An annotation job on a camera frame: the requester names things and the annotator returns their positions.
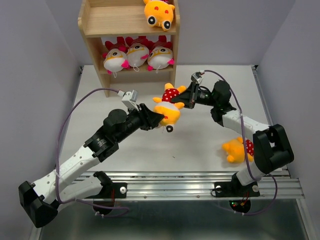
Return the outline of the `orange plush toy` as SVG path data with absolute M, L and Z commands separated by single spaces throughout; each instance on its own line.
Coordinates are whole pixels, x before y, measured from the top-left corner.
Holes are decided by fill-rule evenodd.
M 180 110 L 184 108 L 185 104 L 183 102 L 173 103 L 172 99 L 186 89 L 184 85 L 175 88 L 171 83 L 166 83 L 162 97 L 153 98 L 153 101 L 156 103 L 153 111 L 164 115 L 163 120 L 161 120 L 157 128 L 164 127 L 168 133 L 174 130 L 174 126 L 181 116 Z

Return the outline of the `white pink striped plush toy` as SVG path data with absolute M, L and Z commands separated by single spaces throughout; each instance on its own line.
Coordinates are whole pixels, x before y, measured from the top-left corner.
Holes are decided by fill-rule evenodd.
M 135 39 L 128 36 L 125 38 L 125 43 L 128 47 L 126 55 L 129 66 L 135 72 L 139 72 L 140 67 L 148 59 L 152 42 L 146 36 L 138 36 Z

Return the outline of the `orange plush toy face down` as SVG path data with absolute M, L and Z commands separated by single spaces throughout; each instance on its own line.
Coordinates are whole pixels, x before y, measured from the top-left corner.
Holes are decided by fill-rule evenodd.
M 254 144 L 246 139 L 246 152 L 250 162 L 254 161 Z M 222 149 L 227 154 L 226 160 L 232 164 L 240 164 L 245 161 L 245 149 L 242 137 L 237 137 L 222 144 Z

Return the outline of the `orange plush toy polka-dot dress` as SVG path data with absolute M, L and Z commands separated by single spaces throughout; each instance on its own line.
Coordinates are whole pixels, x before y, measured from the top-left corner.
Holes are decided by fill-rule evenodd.
M 144 0 L 144 15 L 150 27 L 169 31 L 174 20 L 175 6 L 166 0 Z

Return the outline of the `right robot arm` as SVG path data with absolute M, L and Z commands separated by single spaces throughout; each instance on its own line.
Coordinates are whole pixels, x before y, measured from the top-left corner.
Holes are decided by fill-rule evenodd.
M 184 103 L 188 109 L 193 109 L 196 104 L 211 106 L 214 122 L 253 143 L 253 162 L 235 173 L 230 181 L 215 182 L 211 194 L 217 198 L 242 197 L 246 193 L 258 197 L 260 194 L 253 191 L 253 186 L 262 177 L 291 163 L 294 153 L 283 126 L 267 125 L 244 116 L 239 107 L 230 104 L 231 95 L 230 85 L 223 80 L 217 81 L 211 91 L 192 82 L 171 101 Z

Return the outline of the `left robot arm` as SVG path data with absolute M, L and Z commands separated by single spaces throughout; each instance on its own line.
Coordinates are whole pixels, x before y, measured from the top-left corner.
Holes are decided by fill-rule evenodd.
M 108 196 L 112 181 L 102 172 L 96 172 L 84 183 L 72 182 L 114 154 L 119 149 L 119 143 L 136 130 L 152 130 L 163 119 L 163 114 L 150 110 L 143 103 L 129 112 L 114 109 L 74 155 L 62 165 L 56 165 L 56 170 L 34 182 L 21 183 L 18 187 L 19 202 L 34 226 L 42 228 L 50 223 L 58 215 L 62 204 L 94 195 Z

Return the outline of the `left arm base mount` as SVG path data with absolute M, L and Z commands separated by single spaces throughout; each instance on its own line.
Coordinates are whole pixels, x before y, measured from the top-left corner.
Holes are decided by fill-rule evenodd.
M 104 186 L 102 190 L 90 198 L 93 203 L 104 207 L 114 207 L 116 199 L 127 197 L 128 184 L 126 182 L 113 182 L 111 185 Z

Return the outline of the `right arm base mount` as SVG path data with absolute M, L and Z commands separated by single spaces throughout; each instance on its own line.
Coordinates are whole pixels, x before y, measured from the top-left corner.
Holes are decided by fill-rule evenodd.
M 244 215 L 251 209 L 250 198 L 260 196 L 257 182 L 250 183 L 248 186 L 242 186 L 240 183 L 233 185 L 230 181 L 215 182 L 210 193 L 215 198 L 230 198 L 230 208 Z

